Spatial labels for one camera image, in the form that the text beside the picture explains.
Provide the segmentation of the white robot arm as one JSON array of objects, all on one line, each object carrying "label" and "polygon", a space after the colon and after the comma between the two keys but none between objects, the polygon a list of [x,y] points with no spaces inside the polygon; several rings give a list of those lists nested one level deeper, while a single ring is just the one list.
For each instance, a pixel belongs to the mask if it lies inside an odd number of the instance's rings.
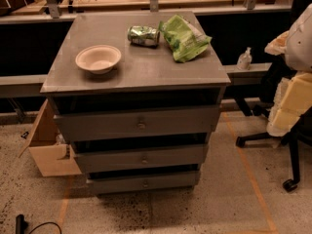
[{"label": "white robot arm", "polygon": [[286,31],[272,40],[265,52],[284,55],[286,65],[296,70],[283,78],[274,97],[266,131],[273,137],[288,133],[299,117],[312,106],[312,4]]}]

